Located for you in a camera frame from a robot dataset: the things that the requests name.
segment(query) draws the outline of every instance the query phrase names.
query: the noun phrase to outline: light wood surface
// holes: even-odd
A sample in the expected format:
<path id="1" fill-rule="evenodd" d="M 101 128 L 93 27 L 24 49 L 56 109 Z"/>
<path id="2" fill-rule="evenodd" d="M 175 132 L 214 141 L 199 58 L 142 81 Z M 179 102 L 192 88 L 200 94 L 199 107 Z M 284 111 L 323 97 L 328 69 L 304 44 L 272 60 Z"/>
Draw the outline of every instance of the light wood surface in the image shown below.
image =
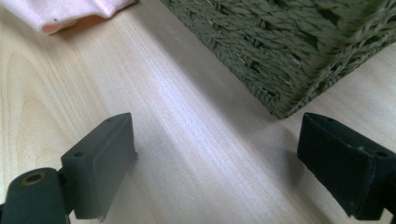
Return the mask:
<path id="1" fill-rule="evenodd" d="M 395 58 L 391 45 L 279 120 L 159 0 L 50 36 L 0 7 L 0 201 L 131 112 L 138 160 L 106 223 L 359 223 L 296 158 L 301 121 L 329 116 L 396 150 Z"/>

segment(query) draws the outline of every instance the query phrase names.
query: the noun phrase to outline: woven basket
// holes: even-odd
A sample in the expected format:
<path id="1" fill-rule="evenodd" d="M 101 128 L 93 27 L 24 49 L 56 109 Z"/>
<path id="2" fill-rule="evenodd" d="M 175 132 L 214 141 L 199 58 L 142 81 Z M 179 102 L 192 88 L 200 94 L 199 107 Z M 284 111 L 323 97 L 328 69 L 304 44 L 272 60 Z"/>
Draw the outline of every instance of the woven basket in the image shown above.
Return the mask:
<path id="1" fill-rule="evenodd" d="M 162 0 L 285 118 L 396 40 L 396 0 Z"/>

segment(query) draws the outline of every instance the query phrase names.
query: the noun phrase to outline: screw hole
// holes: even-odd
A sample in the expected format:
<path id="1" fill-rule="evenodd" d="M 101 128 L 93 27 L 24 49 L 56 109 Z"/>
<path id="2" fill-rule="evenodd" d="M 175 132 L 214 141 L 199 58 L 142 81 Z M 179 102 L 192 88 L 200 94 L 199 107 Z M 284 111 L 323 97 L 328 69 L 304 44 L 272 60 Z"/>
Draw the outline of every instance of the screw hole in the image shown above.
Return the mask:
<path id="1" fill-rule="evenodd" d="M 386 157 L 388 156 L 387 153 L 382 152 L 382 151 L 377 151 L 377 152 L 375 153 L 375 155 L 376 155 L 377 157 L 381 157 L 381 158 L 386 158 Z"/>
<path id="2" fill-rule="evenodd" d="M 76 152 L 76 154 L 74 155 L 75 157 L 82 157 L 84 156 L 84 153 L 82 152 Z"/>
<path id="3" fill-rule="evenodd" d="M 45 173 L 39 172 L 39 173 L 33 173 L 30 174 L 28 176 L 26 176 L 23 180 L 22 180 L 22 184 L 24 186 L 31 186 L 34 185 L 36 183 L 39 183 L 41 181 L 43 181 L 43 179 L 46 177 Z"/>

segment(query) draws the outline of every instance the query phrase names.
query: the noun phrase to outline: pink cloth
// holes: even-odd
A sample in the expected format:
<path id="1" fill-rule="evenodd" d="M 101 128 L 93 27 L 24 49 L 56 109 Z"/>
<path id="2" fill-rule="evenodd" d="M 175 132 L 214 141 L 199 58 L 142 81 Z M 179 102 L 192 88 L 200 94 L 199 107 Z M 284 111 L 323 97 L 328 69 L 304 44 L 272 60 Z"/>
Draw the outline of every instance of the pink cloth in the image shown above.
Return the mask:
<path id="1" fill-rule="evenodd" d="M 32 28 L 53 34 L 89 15 L 110 18 L 134 0 L 0 0 L 3 5 Z"/>

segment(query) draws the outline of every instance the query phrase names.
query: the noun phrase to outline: wicker basket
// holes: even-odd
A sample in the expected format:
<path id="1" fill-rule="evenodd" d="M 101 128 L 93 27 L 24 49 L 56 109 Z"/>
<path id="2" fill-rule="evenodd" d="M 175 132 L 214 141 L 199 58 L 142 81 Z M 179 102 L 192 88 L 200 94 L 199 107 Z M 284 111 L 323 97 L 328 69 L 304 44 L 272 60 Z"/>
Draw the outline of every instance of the wicker basket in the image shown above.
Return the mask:
<path id="1" fill-rule="evenodd" d="M 162 0 L 285 118 L 396 40 L 396 0 Z"/>

